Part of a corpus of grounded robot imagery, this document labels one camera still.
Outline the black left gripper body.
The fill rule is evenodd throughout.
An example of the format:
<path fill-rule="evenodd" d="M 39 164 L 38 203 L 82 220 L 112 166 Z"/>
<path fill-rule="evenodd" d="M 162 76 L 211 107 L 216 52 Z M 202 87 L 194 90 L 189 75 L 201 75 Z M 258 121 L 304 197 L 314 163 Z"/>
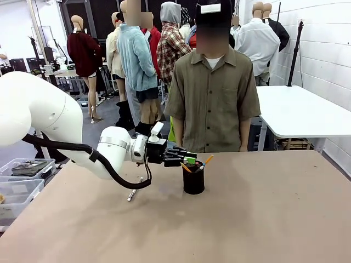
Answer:
<path fill-rule="evenodd" d="M 167 140 L 159 139 L 158 142 L 146 143 L 146 160 L 148 163 L 161 164 L 163 163 L 165 150 L 167 148 Z"/>

